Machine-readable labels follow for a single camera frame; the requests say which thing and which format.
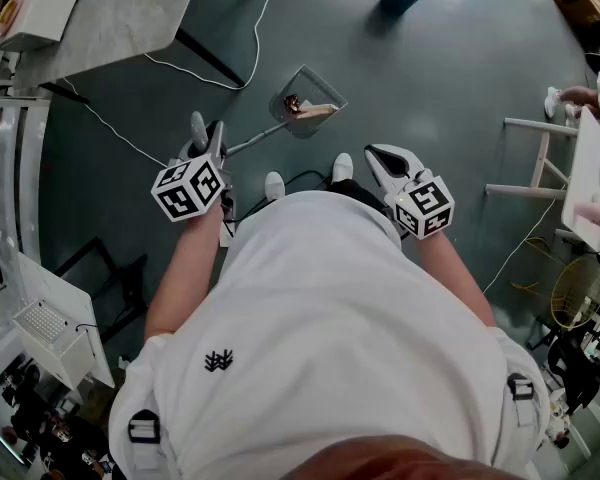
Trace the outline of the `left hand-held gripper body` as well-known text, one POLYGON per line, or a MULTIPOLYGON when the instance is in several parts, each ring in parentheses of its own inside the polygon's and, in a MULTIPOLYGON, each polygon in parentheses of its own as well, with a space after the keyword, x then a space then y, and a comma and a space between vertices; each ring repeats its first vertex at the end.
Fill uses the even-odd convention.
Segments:
POLYGON ((210 141, 200 153, 190 140, 158 173, 151 194, 171 222, 206 214, 229 189, 229 175, 223 170, 225 156, 221 141, 210 141))

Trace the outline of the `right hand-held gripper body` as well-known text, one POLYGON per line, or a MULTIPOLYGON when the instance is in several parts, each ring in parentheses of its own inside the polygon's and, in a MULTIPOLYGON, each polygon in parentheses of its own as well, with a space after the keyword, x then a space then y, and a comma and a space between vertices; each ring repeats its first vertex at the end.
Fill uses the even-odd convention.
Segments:
POLYGON ((393 220, 417 239, 426 239, 451 224, 454 199, 440 176, 429 169, 385 195, 393 220))

